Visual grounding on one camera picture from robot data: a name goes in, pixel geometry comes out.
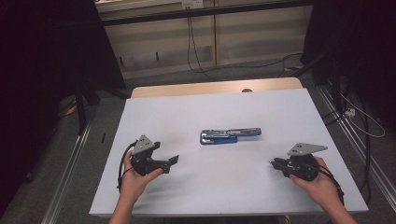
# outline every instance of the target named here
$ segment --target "silver metal plate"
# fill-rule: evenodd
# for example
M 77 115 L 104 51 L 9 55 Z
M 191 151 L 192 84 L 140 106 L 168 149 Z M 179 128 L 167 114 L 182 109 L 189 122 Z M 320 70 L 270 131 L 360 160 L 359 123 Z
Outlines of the silver metal plate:
M 134 146 L 134 149 L 132 150 L 132 154 L 135 155 L 152 147 L 154 147 L 154 143 L 152 143 L 145 135 L 142 135 L 139 140 L 137 140 L 136 146 Z
M 326 149 L 327 147 L 325 146 L 312 145 L 307 143 L 297 143 L 294 147 L 291 148 L 291 150 L 289 150 L 288 156 L 304 156 Z

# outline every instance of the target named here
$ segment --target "white paper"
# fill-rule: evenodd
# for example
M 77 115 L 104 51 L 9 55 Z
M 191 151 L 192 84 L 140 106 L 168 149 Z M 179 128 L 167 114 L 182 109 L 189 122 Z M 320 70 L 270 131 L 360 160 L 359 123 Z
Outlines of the white paper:
M 235 144 L 202 146 L 201 130 L 261 128 Z M 120 157 L 141 134 L 161 142 L 154 160 L 179 155 L 170 174 L 149 183 L 135 216 L 197 217 L 322 212 L 269 163 L 296 143 L 327 146 L 315 153 L 332 170 L 350 212 L 367 211 L 307 90 L 224 93 L 127 100 L 90 214 L 109 217 L 119 197 Z

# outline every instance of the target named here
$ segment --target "blue stapler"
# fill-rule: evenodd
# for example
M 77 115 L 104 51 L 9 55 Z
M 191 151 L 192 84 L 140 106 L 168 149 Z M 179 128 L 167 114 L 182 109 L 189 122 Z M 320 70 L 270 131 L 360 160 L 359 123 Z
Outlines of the blue stapler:
M 203 130 L 201 131 L 202 145 L 229 144 L 238 142 L 238 136 L 256 136 L 262 134 L 260 128 L 231 129 L 231 130 Z

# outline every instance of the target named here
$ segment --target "electrical outlet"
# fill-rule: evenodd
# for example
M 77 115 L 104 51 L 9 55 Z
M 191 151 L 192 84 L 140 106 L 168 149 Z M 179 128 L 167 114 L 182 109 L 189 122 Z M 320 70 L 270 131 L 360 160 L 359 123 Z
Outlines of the electrical outlet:
M 347 108 L 346 109 L 346 115 L 349 117 L 355 117 L 355 109 L 354 108 Z
M 203 8 L 204 0 L 192 0 L 192 8 Z
M 192 7 L 191 1 L 184 1 L 184 2 L 181 2 L 181 9 L 187 10 L 187 9 L 192 9 L 192 8 L 193 8 L 193 7 Z

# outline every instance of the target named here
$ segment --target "finger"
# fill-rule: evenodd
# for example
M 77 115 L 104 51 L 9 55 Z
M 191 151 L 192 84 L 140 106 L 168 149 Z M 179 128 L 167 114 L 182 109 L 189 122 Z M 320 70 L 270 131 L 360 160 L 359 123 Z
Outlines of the finger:
M 303 180 L 300 177 L 295 176 L 295 175 L 290 175 L 290 179 L 295 185 L 297 185 L 298 187 L 300 187 L 302 189 L 305 189 L 305 187 L 306 187 L 306 185 L 308 183 L 307 181 L 305 181 L 305 180 Z
M 132 151 L 127 152 L 125 155 L 125 158 L 124 158 L 124 168 L 125 169 L 128 169 L 129 167 L 132 166 L 131 157 L 132 157 Z
M 157 170 L 149 173 L 148 175 L 145 175 L 144 178 L 147 181 L 146 183 L 152 181 L 153 179 L 157 178 L 159 175 L 163 173 L 163 169 L 158 168 Z
M 327 168 L 326 162 L 321 157 L 314 157 L 318 164 Z

